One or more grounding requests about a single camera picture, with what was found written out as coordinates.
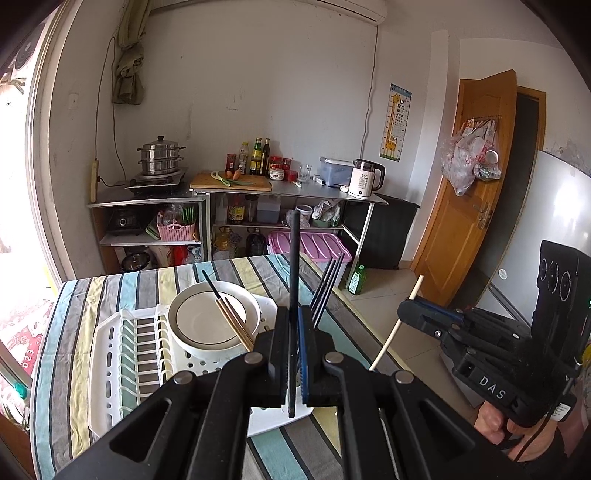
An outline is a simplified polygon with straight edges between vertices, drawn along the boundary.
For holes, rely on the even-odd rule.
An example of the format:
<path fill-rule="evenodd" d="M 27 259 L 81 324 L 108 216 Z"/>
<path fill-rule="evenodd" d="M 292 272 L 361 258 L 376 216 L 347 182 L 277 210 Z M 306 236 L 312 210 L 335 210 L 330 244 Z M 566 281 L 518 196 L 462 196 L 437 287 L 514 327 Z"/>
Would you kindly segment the person right hand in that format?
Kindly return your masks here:
<path fill-rule="evenodd" d="M 479 411 L 474 427 L 491 443 L 499 445 L 506 433 L 521 437 L 521 441 L 508 457 L 520 462 L 533 461 L 542 456 L 554 441 L 558 423 L 554 420 L 540 420 L 535 427 L 524 428 L 512 420 L 506 420 L 503 413 L 485 401 Z"/>

